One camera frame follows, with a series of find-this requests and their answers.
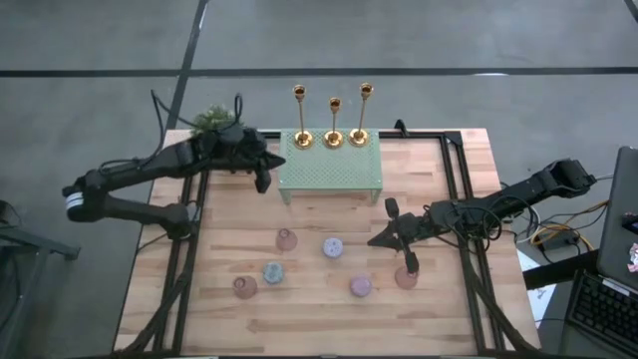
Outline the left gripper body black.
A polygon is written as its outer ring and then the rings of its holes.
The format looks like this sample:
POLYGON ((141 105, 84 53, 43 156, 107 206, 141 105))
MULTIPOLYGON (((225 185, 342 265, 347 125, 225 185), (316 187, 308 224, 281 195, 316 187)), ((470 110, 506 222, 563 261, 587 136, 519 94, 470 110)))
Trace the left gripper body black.
POLYGON ((271 184, 271 175, 270 161, 263 137, 255 130, 244 130, 243 138, 236 147, 234 159, 238 170, 256 175, 256 190, 259 193, 266 193, 271 184))

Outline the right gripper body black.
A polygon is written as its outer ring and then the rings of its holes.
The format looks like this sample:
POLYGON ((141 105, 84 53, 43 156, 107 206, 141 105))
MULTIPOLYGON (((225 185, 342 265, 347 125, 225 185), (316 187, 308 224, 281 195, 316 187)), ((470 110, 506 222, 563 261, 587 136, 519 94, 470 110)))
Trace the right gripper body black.
POLYGON ((401 248, 394 249, 404 254, 405 263, 410 272, 419 272, 420 264, 416 254, 410 249, 410 244, 419 238, 425 237, 422 234, 425 227, 410 212, 400 215, 398 203, 392 197, 386 199, 386 212, 390 221, 394 223, 397 239, 402 243, 401 248))

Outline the tall gold candlestick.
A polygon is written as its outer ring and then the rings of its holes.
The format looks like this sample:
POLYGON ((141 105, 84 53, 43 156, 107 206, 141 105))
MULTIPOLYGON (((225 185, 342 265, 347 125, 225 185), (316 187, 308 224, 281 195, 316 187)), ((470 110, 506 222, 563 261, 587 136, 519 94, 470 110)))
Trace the tall gold candlestick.
POLYGON ((303 101, 306 96, 306 88, 300 84, 295 85, 293 87, 293 95, 298 104, 298 113, 299 113, 299 122, 300 122, 299 132, 296 133, 294 137, 294 145, 301 150, 305 150, 312 146, 312 136, 305 129, 305 120, 304 120, 304 111, 303 111, 303 101))
POLYGON ((363 83, 360 86, 360 95, 362 98, 362 106, 360 111, 359 123, 356 128, 354 128, 349 134, 349 142, 351 145, 355 147, 363 147, 368 142, 368 134, 363 129, 364 119, 365 119, 365 111, 368 99, 373 95, 374 87, 370 83, 363 83))

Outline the pink speckled candle jar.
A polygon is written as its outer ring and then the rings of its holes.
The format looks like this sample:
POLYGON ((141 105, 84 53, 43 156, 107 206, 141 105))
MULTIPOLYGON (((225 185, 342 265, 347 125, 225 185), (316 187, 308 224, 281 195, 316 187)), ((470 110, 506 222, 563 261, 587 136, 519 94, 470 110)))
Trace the pink speckled candle jar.
POLYGON ((365 275, 353 276, 350 280, 350 292, 357 297, 368 296, 373 289, 372 282, 365 275))

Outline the white purple speckled candle jar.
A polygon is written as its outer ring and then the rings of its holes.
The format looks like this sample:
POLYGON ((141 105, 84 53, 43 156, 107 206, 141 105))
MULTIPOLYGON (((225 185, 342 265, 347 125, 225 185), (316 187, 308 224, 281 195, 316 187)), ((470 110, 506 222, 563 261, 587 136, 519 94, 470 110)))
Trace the white purple speckled candle jar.
POLYGON ((329 258, 338 258, 343 254, 344 244, 340 238, 329 237, 323 243, 323 252, 329 258))

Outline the short gold candlestick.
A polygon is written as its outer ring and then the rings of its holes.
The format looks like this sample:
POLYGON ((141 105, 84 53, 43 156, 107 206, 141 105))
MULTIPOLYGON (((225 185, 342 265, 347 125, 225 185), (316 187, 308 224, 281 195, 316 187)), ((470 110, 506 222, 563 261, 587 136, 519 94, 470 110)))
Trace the short gold candlestick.
POLYGON ((337 97, 329 99, 329 107, 332 114, 331 128, 324 134, 324 145, 329 149, 337 149, 343 144, 343 135, 337 131, 337 114, 341 109, 341 100, 337 97))

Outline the blue-grey speckled candle jar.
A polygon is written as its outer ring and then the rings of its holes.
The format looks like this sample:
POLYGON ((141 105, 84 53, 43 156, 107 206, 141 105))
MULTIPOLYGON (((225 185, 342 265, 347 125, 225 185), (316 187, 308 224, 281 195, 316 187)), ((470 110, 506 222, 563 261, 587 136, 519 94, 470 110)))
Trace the blue-grey speckled candle jar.
POLYGON ((279 262, 268 262, 262 270, 263 279, 268 284, 278 284, 284 279, 284 268, 279 262))

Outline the green perforated metal shelf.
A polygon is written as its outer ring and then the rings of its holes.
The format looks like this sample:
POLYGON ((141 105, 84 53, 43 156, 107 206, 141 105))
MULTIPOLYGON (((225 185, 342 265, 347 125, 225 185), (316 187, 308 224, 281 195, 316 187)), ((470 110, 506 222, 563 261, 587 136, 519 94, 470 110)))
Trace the green perforated metal shelf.
POLYGON ((294 191, 368 190, 376 203, 383 190, 380 134, 369 130, 369 141, 361 148, 347 140, 337 149, 327 148, 322 140, 325 130, 310 129, 313 145, 306 150, 294 144, 293 129, 280 132, 279 155, 285 164, 277 169, 278 189, 289 204, 294 191))

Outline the green potted plant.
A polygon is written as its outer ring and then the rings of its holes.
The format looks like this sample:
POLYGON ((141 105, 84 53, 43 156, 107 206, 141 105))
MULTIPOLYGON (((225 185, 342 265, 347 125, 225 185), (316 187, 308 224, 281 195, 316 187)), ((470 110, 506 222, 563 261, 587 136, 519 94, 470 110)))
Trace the green potted plant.
POLYGON ((190 133, 193 136, 215 130, 223 130, 234 123, 241 123, 241 108, 230 111, 223 105, 210 106, 208 110, 193 119, 190 133))

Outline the white paper sheet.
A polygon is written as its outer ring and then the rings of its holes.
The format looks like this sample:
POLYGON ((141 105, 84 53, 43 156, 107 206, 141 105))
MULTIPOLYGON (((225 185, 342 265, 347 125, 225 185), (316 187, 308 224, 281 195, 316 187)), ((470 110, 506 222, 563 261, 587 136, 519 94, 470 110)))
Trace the white paper sheet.
MULTIPOLYGON (((532 270, 540 266, 539 263, 534 261, 532 258, 527 256, 520 250, 517 252, 517 256, 522 271, 532 270)), ((555 284, 549 284, 536 289, 527 290, 527 296, 529 299, 536 328, 539 328, 540 326, 555 287, 555 284)))

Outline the black power brick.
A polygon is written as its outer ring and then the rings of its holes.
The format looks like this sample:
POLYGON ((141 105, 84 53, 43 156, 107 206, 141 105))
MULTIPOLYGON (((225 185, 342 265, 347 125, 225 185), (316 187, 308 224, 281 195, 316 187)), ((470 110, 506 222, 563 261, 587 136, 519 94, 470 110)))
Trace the black power brick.
POLYGON ((580 235, 575 231, 560 231, 554 236, 546 238, 538 247, 541 251, 554 250, 577 244, 579 240, 580 235))

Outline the grey laptop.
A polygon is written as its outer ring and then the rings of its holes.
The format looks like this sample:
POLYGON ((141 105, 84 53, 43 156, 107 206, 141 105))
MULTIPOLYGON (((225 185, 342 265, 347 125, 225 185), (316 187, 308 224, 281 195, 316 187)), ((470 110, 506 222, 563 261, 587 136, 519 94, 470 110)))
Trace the grey laptop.
POLYGON ((632 147, 618 151, 597 268, 638 291, 638 149, 632 147))

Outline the black keyboard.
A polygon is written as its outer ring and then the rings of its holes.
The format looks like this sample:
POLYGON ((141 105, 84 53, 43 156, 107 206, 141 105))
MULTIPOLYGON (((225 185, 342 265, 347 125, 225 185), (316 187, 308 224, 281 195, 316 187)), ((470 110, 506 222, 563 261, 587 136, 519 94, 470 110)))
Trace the black keyboard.
POLYGON ((579 270, 573 279, 564 320, 638 359, 637 293, 579 270))

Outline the black side stand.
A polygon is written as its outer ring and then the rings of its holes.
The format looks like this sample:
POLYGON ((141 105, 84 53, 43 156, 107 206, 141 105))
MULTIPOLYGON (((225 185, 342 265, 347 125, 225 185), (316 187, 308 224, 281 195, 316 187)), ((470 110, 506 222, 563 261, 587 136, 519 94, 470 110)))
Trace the black side stand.
POLYGON ((10 308, 4 317, 0 316, 0 359, 12 359, 16 352, 48 257, 56 253, 66 260, 76 260, 81 250, 32 234, 21 226, 22 218, 15 207, 0 199, 0 287, 7 267, 13 271, 15 283, 15 296, 8 295, 10 308))

